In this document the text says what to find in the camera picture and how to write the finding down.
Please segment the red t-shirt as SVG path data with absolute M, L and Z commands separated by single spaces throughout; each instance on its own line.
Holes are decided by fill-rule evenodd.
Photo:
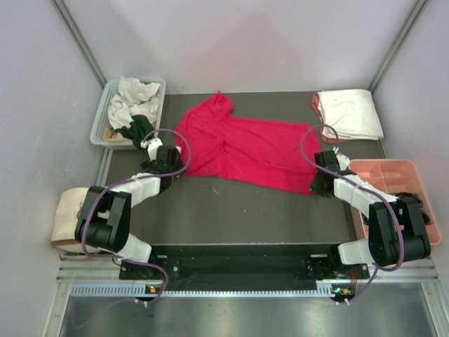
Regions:
M 217 176 L 285 192 L 311 194 L 321 145 L 307 123 L 235 117 L 232 100 L 217 93 L 191 108 L 175 130 L 189 176 Z

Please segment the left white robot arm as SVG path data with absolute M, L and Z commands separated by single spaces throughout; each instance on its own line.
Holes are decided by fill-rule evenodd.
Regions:
M 152 246 L 130 233 L 134 206 L 165 192 L 185 170 L 178 148 L 159 145 L 149 160 L 141 164 L 143 172 L 115 185 L 88 189 L 77 221 L 74 238 L 83 248 L 91 246 L 135 261 L 135 270 L 144 278 L 154 277 L 159 262 Z

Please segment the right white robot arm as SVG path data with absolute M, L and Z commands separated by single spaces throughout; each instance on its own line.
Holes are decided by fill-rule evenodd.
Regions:
M 359 211 L 368 221 L 368 236 L 338 244 L 327 261 L 329 273 L 345 277 L 356 264 L 397 268 L 404 262 L 428 258 L 431 243 L 421 203 L 409 194 L 387 194 L 343 164 L 334 150 L 318 152 L 311 161 L 318 171 L 309 189 L 335 197 Z

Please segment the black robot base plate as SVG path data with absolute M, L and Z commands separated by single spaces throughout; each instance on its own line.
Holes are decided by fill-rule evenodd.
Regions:
M 331 244 L 156 245 L 152 262 L 168 273 L 168 290 L 312 290 L 324 279 L 352 285 L 366 265 L 340 265 Z

